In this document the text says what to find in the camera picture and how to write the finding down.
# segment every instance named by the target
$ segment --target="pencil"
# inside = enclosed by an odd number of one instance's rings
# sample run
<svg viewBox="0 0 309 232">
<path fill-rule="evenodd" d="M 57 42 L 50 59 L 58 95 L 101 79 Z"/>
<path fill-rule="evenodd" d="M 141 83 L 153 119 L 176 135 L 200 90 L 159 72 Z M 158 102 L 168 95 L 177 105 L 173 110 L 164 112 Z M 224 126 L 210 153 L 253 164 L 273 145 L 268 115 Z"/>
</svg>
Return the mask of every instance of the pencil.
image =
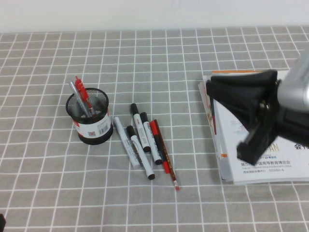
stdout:
<svg viewBox="0 0 309 232">
<path fill-rule="evenodd" d="M 171 165 L 170 160 L 169 160 L 168 151 L 165 147 L 163 137 L 162 137 L 162 134 L 161 134 L 161 131 L 160 131 L 160 128 L 159 128 L 158 121 L 156 119 L 154 121 L 155 121 L 156 128 L 158 130 L 159 139 L 160 139 L 160 142 L 161 142 L 161 145 L 162 145 L 162 148 L 163 148 L 163 153 L 164 153 L 165 159 L 166 159 L 166 161 L 168 162 L 168 165 L 169 165 L 170 176 L 172 177 L 172 181 L 174 183 L 176 190 L 179 190 L 179 186 L 178 186 L 178 183 L 177 183 L 177 180 L 176 180 L 176 176 L 175 176 L 174 170 L 173 170 L 172 165 Z"/>
</svg>

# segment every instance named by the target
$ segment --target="white marker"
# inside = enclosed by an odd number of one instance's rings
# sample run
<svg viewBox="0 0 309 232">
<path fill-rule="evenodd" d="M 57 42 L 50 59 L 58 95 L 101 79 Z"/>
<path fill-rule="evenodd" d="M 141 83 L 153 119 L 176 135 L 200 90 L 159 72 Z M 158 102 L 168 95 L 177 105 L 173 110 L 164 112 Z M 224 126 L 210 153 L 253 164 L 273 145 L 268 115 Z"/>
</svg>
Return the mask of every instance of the white marker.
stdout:
<svg viewBox="0 0 309 232">
<path fill-rule="evenodd" d="M 140 137 L 141 146 L 143 147 L 144 152 L 149 152 L 150 146 L 149 146 L 149 143 L 146 137 L 146 132 L 145 132 L 144 126 L 142 125 L 139 110 L 137 109 L 137 106 L 135 103 L 131 104 L 131 111 L 133 114 L 137 132 Z"/>
<path fill-rule="evenodd" d="M 155 138 L 154 138 L 154 135 L 151 131 L 147 114 L 145 112 L 141 113 L 140 118 L 141 118 L 141 122 L 144 125 L 145 131 L 146 131 L 147 139 L 148 139 L 148 142 L 149 142 L 149 145 L 150 145 L 150 148 L 151 148 L 151 154 L 152 154 L 154 161 L 155 161 L 154 163 L 156 165 L 160 165 L 160 164 L 162 164 L 162 159 L 159 155 L 158 148 L 155 144 Z"/>
<path fill-rule="evenodd" d="M 124 130 L 124 128 L 122 127 L 119 118 L 118 118 L 118 117 L 115 117 L 115 118 L 114 118 L 114 122 L 115 122 L 116 128 L 117 128 L 117 130 L 118 130 L 118 133 L 119 133 L 119 135 L 120 135 L 121 141 L 122 141 L 122 143 L 123 143 L 124 146 L 125 146 L 126 153 L 127 153 L 127 155 L 129 156 L 129 159 L 130 159 L 130 161 L 131 161 L 131 164 L 132 164 L 133 168 L 134 168 L 134 169 L 139 168 L 139 167 L 140 167 L 140 163 L 139 163 L 138 159 L 137 159 L 136 156 L 135 156 L 135 152 L 134 152 L 134 150 L 133 150 L 132 143 L 131 143 L 131 141 L 127 138 L 126 133 L 125 133 L 125 130 Z"/>
<path fill-rule="evenodd" d="M 147 157 L 143 151 L 143 148 L 140 145 L 139 139 L 137 138 L 135 134 L 133 126 L 128 126 L 126 128 L 126 131 L 127 131 L 128 136 L 131 137 L 133 147 L 136 149 L 137 154 L 140 156 L 141 163 L 144 166 L 148 179 L 153 180 L 155 178 L 155 174 L 153 170 L 151 169 L 151 166 L 147 160 Z"/>
</svg>

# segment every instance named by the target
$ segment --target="red marker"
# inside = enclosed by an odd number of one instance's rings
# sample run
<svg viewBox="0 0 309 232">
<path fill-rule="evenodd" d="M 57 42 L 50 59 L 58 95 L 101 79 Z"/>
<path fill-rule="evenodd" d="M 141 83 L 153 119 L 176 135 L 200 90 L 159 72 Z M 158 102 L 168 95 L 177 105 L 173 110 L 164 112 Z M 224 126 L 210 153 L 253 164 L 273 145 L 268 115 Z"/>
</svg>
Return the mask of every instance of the red marker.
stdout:
<svg viewBox="0 0 309 232">
<path fill-rule="evenodd" d="M 156 129 L 156 125 L 154 121 L 150 122 L 150 127 L 154 135 L 155 144 L 158 147 L 159 155 L 163 161 L 162 165 L 164 167 L 165 173 L 169 174 L 169 164 L 166 161 L 166 158 L 164 156 L 164 151 L 163 151 L 163 148 L 160 142 L 159 133 L 158 133 L 158 130 Z"/>
</svg>

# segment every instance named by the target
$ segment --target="black mesh pen holder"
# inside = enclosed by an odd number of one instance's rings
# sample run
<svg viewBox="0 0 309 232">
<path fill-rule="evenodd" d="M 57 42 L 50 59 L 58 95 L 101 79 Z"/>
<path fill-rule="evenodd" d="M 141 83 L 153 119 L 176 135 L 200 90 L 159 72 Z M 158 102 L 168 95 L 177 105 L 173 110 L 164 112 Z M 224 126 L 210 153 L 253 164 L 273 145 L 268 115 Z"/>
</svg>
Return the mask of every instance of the black mesh pen holder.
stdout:
<svg viewBox="0 0 309 232">
<path fill-rule="evenodd" d="M 74 94 L 67 100 L 66 110 L 73 119 L 80 140 L 85 144 L 98 145 L 107 141 L 113 132 L 108 110 L 109 100 L 100 89 L 86 88 L 86 91 L 96 115 L 87 117 Z"/>
</svg>

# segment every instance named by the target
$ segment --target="black marker cap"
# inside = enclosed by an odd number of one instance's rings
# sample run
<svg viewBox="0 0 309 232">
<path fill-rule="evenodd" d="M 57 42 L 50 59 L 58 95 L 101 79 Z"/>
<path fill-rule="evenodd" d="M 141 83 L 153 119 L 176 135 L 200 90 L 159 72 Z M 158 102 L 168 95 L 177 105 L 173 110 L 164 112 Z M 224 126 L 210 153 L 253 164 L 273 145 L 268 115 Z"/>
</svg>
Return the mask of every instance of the black marker cap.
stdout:
<svg viewBox="0 0 309 232">
<path fill-rule="evenodd" d="M 128 136 L 131 138 L 133 135 L 136 135 L 133 126 L 126 127 L 126 131 Z"/>
<path fill-rule="evenodd" d="M 6 221 L 5 218 L 3 216 L 3 214 L 0 214 L 0 232 L 4 232 L 4 227 L 5 227 Z"/>
<path fill-rule="evenodd" d="M 140 118 L 141 118 L 142 124 L 144 124 L 144 122 L 149 122 L 146 112 L 141 113 Z"/>
<path fill-rule="evenodd" d="M 155 178 L 155 174 L 149 175 L 148 179 L 153 180 Z"/>
<path fill-rule="evenodd" d="M 132 103 L 132 104 L 131 104 L 131 111 L 132 111 L 132 114 L 133 114 L 133 115 L 139 113 L 139 110 L 137 109 L 137 105 L 136 105 L 135 103 Z"/>
</svg>

